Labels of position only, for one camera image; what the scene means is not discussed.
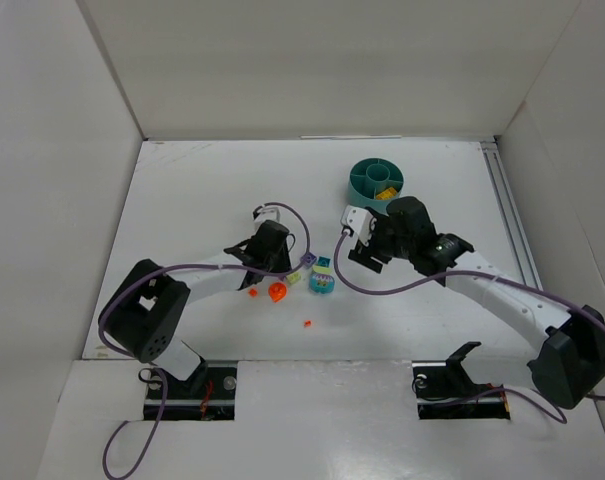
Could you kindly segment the yellow arched lego brick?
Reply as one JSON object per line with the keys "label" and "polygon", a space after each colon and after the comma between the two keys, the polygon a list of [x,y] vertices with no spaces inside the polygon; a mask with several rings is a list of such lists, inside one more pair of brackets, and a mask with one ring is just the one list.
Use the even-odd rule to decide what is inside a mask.
{"label": "yellow arched lego brick", "polygon": [[376,195],[375,199],[379,201],[388,201],[398,195],[398,191],[394,187],[388,187]]}

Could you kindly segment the purple square lego brick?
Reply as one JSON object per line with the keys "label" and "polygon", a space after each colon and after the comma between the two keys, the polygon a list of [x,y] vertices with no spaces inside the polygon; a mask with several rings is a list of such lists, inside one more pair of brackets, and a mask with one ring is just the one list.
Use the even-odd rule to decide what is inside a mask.
{"label": "purple square lego brick", "polygon": [[304,268],[311,268],[316,264],[317,259],[318,257],[311,252],[307,252],[300,258],[301,264]]}

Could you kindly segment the orange round lego piece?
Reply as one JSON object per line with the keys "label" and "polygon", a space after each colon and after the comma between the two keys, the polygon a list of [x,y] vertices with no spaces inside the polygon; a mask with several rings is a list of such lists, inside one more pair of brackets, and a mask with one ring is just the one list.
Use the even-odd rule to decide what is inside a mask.
{"label": "orange round lego piece", "polygon": [[268,295],[273,303],[283,300],[288,293],[287,286],[282,282],[274,282],[268,287]]}

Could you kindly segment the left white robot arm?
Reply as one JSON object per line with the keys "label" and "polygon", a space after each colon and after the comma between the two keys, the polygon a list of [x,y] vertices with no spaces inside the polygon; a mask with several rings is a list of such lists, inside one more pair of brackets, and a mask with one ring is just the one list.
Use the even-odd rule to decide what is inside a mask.
{"label": "left white robot arm", "polygon": [[164,374],[168,392],[175,397],[195,396],[205,383],[207,362],[176,337],[185,308],[222,292],[241,291],[267,276],[291,270],[289,230],[265,220],[249,239],[228,247],[208,263],[177,270],[145,259],[134,265],[120,284],[98,321],[99,336],[111,338],[123,353]]}

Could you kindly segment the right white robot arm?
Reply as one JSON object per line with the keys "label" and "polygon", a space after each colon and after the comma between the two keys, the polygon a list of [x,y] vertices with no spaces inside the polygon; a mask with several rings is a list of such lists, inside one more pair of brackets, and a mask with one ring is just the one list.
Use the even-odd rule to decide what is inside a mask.
{"label": "right white robot arm", "polygon": [[351,261],[380,272],[393,259],[406,260],[425,282],[465,296],[513,329],[536,353],[527,363],[534,387],[556,406],[575,408],[605,378],[598,311],[510,279],[468,241],[438,232],[417,198],[393,200],[383,213],[349,205],[341,224],[356,240]]}

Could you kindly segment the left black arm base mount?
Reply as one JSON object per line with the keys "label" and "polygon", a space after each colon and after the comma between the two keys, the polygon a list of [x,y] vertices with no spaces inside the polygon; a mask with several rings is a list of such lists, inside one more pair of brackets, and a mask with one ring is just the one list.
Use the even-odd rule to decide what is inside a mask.
{"label": "left black arm base mount", "polygon": [[146,386],[143,419],[155,420],[161,406],[163,420],[170,421],[232,421],[238,363],[208,362],[186,381],[166,373],[167,398],[162,402],[163,384],[155,368],[143,368],[138,379]]}

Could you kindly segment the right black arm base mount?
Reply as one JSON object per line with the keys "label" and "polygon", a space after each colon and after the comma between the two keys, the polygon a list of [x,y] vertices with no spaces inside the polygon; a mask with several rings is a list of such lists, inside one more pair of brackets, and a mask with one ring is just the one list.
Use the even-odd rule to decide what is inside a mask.
{"label": "right black arm base mount", "polygon": [[412,362],[411,389],[420,420],[511,418],[505,393],[492,384],[473,382],[463,368],[466,356],[480,345],[467,342],[444,360]]}

